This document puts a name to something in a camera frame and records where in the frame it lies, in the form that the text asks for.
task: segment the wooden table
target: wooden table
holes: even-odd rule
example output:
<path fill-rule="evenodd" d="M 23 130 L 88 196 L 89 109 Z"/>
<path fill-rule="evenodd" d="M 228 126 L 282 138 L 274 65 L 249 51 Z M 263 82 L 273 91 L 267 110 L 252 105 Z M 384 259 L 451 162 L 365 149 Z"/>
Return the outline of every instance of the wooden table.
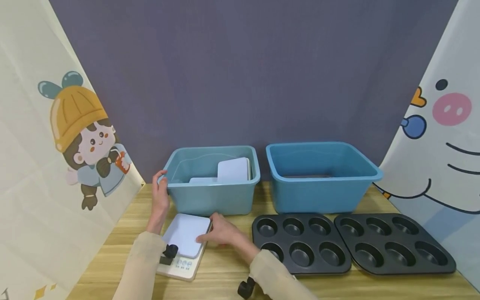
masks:
<path fill-rule="evenodd" d="M 111 300 L 120 281 L 127 255 L 135 238 L 145 230 L 150 215 L 151 186 L 145 185 L 113 229 L 68 299 Z M 373 186 L 363 197 L 356 213 L 397 212 Z M 175 216 L 174 205 L 164 229 Z M 228 219 L 251 237 L 251 225 L 258 215 L 275 214 L 268 182 L 255 190 L 252 212 Z M 157 275 L 153 299 L 241 300 L 237 288 L 248 277 L 247 265 L 230 247 L 205 250 L 197 276 L 191 283 Z M 460 273 L 448 276 L 371 276 L 355 265 L 344 276 L 311 276 L 299 280 L 320 299 L 480 299 L 477 291 Z M 250 299 L 269 299 L 258 286 Z"/>

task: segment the purple backdrop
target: purple backdrop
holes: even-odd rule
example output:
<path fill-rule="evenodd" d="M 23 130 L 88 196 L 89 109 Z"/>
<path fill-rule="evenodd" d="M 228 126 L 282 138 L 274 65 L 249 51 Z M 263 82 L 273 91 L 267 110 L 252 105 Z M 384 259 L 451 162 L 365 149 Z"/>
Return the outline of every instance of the purple backdrop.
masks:
<path fill-rule="evenodd" d="M 379 164 L 456 0 L 50 0 L 146 181 L 179 147 L 346 141 Z"/>

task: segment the cartoon banner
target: cartoon banner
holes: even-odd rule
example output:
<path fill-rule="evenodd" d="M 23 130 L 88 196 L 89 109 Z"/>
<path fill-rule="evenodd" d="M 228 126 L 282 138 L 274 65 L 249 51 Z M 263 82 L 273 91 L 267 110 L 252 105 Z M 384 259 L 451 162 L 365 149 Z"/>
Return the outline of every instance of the cartoon banner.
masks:
<path fill-rule="evenodd" d="M 460 0 L 380 168 L 377 186 L 480 288 L 480 1 Z"/>
<path fill-rule="evenodd" d="M 142 178 L 47 0 L 0 3 L 0 90 L 0 300 L 65 299 Z"/>

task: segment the blue plastic bin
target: blue plastic bin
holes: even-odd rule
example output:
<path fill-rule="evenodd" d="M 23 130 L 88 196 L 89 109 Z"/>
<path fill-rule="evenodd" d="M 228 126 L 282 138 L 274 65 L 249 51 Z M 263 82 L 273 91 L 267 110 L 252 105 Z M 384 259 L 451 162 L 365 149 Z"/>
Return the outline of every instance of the blue plastic bin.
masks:
<path fill-rule="evenodd" d="M 189 183 L 192 177 L 217 177 L 218 163 L 247 157 L 251 180 L 229 183 Z M 175 150 L 165 169 L 168 171 L 168 193 L 177 211 L 183 214 L 209 216 L 246 215 L 252 210 L 253 191 L 260 181 L 257 153 L 250 146 L 197 147 Z"/>
<path fill-rule="evenodd" d="M 383 176 L 347 143 L 271 144 L 266 152 L 279 214 L 353 212 L 371 183 Z"/>

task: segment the black muffin tin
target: black muffin tin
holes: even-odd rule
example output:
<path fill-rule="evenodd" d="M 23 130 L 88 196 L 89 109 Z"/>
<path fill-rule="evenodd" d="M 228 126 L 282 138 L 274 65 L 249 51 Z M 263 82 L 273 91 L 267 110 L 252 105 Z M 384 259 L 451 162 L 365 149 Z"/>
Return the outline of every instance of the black muffin tin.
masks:
<path fill-rule="evenodd" d="M 371 274 L 448 274 L 456 270 L 453 257 L 407 216 L 339 215 L 335 226 L 354 262 Z"/>
<path fill-rule="evenodd" d="M 319 214 L 263 215 L 252 224 L 253 243 L 270 250 L 294 275 L 342 274 L 351 257 L 332 221 Z"/>

